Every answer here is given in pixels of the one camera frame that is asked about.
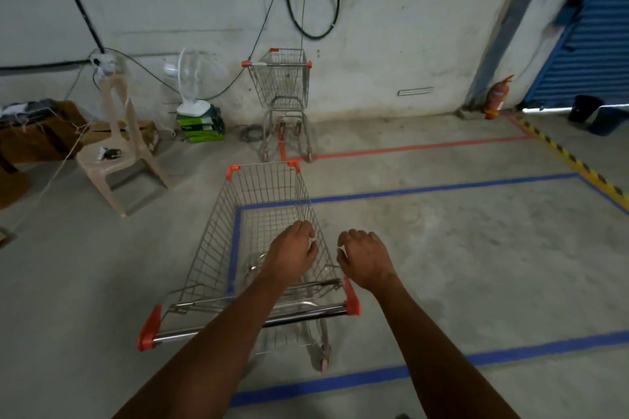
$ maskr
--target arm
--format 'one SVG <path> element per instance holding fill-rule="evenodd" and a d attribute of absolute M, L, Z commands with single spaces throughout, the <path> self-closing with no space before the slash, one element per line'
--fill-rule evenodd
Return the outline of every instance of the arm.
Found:
<path fill-rule="evenodd" d="M 284 290 L 315 261 L 314 236 L 309 222 L 296 222 L 281 233 L 251 285 L 114 417 L 222 418 L 264 321 Z"/>
<path fill-rule="evenodd" d="M 513 409 L 413 301 L 387 248 L 364 230 L 341 233 L 338 263 L 380 304 L 429 419 L 517 418 Z"/>

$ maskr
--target white wall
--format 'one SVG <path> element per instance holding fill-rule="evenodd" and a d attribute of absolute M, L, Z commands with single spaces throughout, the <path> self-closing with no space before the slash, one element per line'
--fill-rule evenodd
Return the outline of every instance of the white wall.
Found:
<path fill-rule="evenodd" d="M 551 26 L 566 0 L 532 0 L 496 70 L 494 81 L 515 74 L 506 108 L 520 103 L 554 49 L 562 29 Z"/>
<path fill-rule="evenodd" d="M 94 45 L 73 0 L 0 0 L 0 13 L 0 66 L 85 59 Z"/>
<path fill-rule="evenodd" d="M 194 45 L 212 53 L 203 94 L 222 90 L 240 71 L 256 39 L 270 0 L 83 0 L 106 46 L 133 55 L 175 53 Z M 303 0 L 293 0 L 301 19 Z M 476 72 L 496 16 L 506 0 L 342 0 L 332 34 L 304 41 L 311 71 L 312 120 L 452 112 Z M 306 29 L 325 30 L 334 0 L 307 0 Z M 298 47 L 300 37 L 276 0 L 254 59 L 270 47 Z M 155 73 L 164 59 L 138 59 Z M 177 100 L 158 82 L 131 65 L 132 99 L 143 117 L 162 125 Z M 0 79 L 0 97 L 15 101 L 63 97 L 72 72 Z M 99 113 L 98 92 L 87 68 L 71 96 Z M 435 87 L 432 94 L 397 97 L 399 89 Z M 215 103 L 228 123 L 260 120 L 256 92 L 247 72 Z"/>

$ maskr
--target hand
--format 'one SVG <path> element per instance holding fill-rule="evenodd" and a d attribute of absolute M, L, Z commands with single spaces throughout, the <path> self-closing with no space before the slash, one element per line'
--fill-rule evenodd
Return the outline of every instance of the hand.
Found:
<path fill-rule="evenodd" d="M 376 295 L 387 280 L 397 279 L 389 252 L 382 240 L 373 232 L 351 229 L 338 236 L 336 260 L 345 275 L 358 286 Z"/>
<path fill-rule="evenodd" d="M 315 230 L 307 220 L 288 227 L 271 242 L 260 276 L 270 278 L 282 292 L 299 281 L 319 253 L 316 241 L 310 243 L 314 237 Z"/>

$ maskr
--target forearm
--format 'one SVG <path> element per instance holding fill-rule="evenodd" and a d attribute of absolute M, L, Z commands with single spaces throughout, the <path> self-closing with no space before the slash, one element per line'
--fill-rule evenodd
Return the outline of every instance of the forearm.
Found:
<path fill-rule="evenodd" d="M 517 418 L 507 402 L 390 277 L 374 292 L 404 356 L 429 419 Z"/>
<path fill-rule="evenodd" d="M 264 321 L 283 288 L 258 277 L 191 339 L 130 401 L 117 418 L 221 418 Z"/>

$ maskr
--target yellow and black hazard tape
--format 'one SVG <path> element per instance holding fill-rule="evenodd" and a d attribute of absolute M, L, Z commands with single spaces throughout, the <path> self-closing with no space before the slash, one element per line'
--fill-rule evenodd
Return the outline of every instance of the yellow and black hazard tape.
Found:
<path fill-rule="evenodd" d="M 590 183 L 595 185 L 604 193 L 608 194 L 613 200 L 618 202 L 624 209 L 629 210 L 629 196 L 627 196 L 621 188 L 610 183 L 601 173 L 597 173 L 590 168 L 585 162 L 578 159 L 574 154 L 569 153 L 565 147 L 554 142 L 550 136 L 539 131 L 538 128 L 526 121 L 524 118 L 515 117 L 515 121 L 520 123 L 530 133 L 546 141 L 546 143 L 560 153 L 564 159 L 568 160 L 570 167 L 577 171 L 581 176 L 585 177 Z"/>

